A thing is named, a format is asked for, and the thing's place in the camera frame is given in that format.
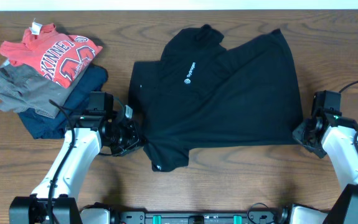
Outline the black polo shirt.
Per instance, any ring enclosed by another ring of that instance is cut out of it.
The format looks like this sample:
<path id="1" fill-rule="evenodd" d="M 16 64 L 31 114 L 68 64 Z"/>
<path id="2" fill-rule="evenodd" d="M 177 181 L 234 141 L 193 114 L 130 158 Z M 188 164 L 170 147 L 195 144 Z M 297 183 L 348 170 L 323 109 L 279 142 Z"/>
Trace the black polo shirt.
<path id="1" fill-rule="evenodd" d="M 293 144 L 303 111 L 284 35 L 232 49 L 223 39 L 210 25 L 186 28 L 159 60 L 134 63 L 128 101 L 143 115 L 153 171 L 187 166 L 195 148 Z"/>

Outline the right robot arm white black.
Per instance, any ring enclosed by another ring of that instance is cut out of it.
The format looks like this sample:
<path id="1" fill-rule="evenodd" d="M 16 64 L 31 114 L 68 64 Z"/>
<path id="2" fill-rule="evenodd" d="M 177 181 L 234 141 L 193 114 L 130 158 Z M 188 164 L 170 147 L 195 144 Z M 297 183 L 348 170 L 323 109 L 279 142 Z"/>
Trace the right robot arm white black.
<path id="1" fill-rule="evenodd" d="M 304 205 L 293 205 L 288 222 L 316 224 L 357 224 L 358 223 L 358 125 L 355 120 L 337 115 L 317 118 L 325 128 L 309 131 L 306 120 L 301 127 L 306 133 L 315 134 L 320 149 L 329 156 L 342 193 L 332 209 L 324 213 Z"/>

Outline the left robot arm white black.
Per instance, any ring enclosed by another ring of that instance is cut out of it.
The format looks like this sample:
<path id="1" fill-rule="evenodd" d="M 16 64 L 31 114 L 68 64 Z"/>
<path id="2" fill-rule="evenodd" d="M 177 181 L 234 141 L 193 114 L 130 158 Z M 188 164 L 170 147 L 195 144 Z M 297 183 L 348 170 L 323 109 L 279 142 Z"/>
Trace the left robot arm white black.
<path id="1" fill-rule="evenodd" d="M 138 126 L 107 123 L 102 128 L 70 128 L 64 144 L 43 181 L 27 197 L 15 197 L 10 223 L 120 223 L 119 212 L 102 203 L 79 210 L 77 199 L 88 170 L 103 146 L 115 157 L 145 144 Z"/>

